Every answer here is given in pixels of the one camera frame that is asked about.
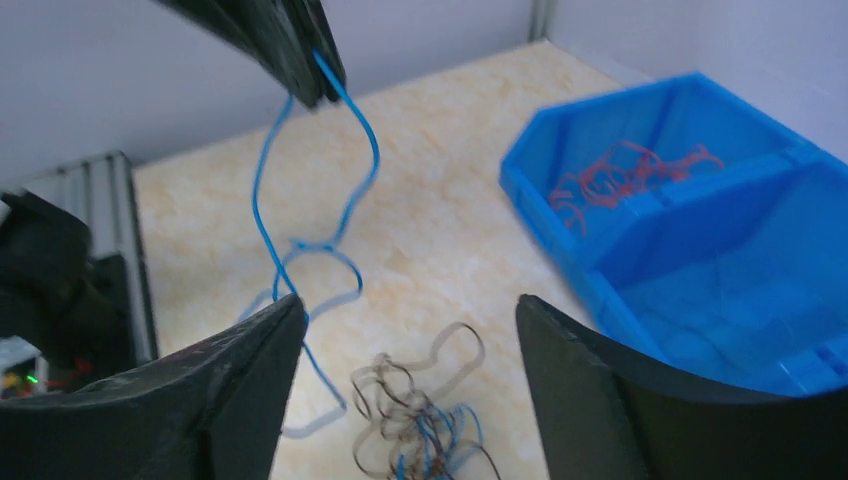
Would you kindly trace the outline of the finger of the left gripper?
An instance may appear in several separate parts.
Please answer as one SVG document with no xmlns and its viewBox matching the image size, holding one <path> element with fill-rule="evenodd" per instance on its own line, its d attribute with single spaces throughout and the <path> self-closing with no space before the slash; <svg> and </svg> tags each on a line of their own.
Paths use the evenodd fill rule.
<svg viewBox="0 0 848 480">
<path fill-rule="evenodd" d="M 337 102 L 346 73 L 320 1 L 171 0 L 161 6 L 255 60 L 309 109 Z"/>
</svg>

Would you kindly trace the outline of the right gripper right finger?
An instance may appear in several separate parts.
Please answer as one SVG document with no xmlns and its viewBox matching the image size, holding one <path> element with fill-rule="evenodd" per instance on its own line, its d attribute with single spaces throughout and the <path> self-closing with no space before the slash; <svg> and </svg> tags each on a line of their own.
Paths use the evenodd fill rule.
<svg viewBox="0 0 848 480">
<path fill-rule="evenodd" d="M 553 479 L 843 479 L 847 392 L 710 380 L 524 294 L 517 333 Z"/>
</svg>

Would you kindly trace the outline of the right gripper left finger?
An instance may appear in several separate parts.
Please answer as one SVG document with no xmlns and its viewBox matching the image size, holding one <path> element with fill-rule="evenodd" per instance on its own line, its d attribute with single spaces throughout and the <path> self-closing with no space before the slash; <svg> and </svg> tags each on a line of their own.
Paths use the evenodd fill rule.
<svg viewBox="0 0 848 480">
<path fill-rule="evenodd" d="M 266 479 L 305 335 L 286 296 L 73 393 L 1 404 L 5 479 Z"/>
</svg>

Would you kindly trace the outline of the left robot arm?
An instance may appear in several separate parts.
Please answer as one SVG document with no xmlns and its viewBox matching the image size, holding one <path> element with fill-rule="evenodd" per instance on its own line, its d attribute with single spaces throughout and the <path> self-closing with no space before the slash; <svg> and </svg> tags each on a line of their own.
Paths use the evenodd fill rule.
<svg viewBox="0 0 848 480">
<path fill-rule="evenodd" d="M 164 1 L 162 7 L 247 55 L 309 110 L 337 102 L 346 74 L 319 1 Z M 126 260 L 92 257 L 82 220 L 27 191 L 6 191 L 1 334 L 33 345 L 73 391 L 141 364 Z"/>
</svg>

